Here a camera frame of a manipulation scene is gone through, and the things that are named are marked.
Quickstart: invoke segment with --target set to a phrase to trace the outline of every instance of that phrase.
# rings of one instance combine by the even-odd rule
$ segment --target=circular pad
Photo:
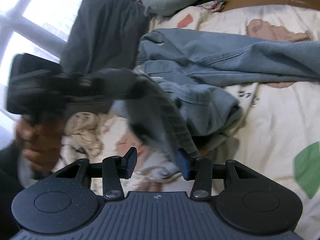
[[[55,213],[60,212],[70,206],[71,197],[59,191],[45,192],[35,200],[35,206],[42,212]]]
[[[280,201],[272,193],[256,191],[245,195],[243,197],[243,203],[253,211],[269,212],[275,210],[279,206]]]
[[[48,177],[21,191],[12,202],[12,213],[27,230],[60,234],[90,221],[98,207],[95,193],[75,179]]]

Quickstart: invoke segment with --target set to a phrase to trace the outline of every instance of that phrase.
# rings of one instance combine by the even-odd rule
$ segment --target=window
[[[12,58],[30,53],[59,62],[82,0],[0,0],[0,101]],[[0,104],[1,126],[13,131],[14,118]]]
[[[23,16],[66,41],[81,1],[32,0]]]
[[[29,53],[38,57],[42,57],[54,62],[59,62],[59,59],[49,52],[41,49],[39,46],[14,32],[11,36],[7,49],[4,53],[3,60],[0,65],[0,83],[7,85],[10,67],[13,57],[18,53]]]

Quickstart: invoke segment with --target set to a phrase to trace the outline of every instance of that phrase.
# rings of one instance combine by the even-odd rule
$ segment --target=white window frame
[[[14,32],[27,38],[57,58],[61,56],[66,42],[23,17],[23,13],[26,11],[30,2],[31,0],[19,0],[5,15],[0,14],[0,64]]]

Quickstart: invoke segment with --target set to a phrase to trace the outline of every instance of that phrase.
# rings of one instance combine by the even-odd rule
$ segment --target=dark gray fabric
[[[320,79],[320,42],[157,29],[144,35],[137,65],[165,90],[192,136],[222,132],[241,116],[221,88],[244,82]]]
[[[17,174],[19,154],[20,150],[15,142],[0,150],[0,193],[12,193],[22,190]]]
[[[11,204],[18,192],[0,193],[0,239],[11,239],[18,233],[18,225],[12,215]]]
[[[60,64],[65,73],[133,69],[150,17],[132,0],[83,0]]]

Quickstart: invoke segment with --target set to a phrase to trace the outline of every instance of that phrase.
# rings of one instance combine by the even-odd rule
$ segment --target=green pattern
[[[320,187],[320,142],[302,150],[294,159],[294,177],[300,187],[313,198]]]

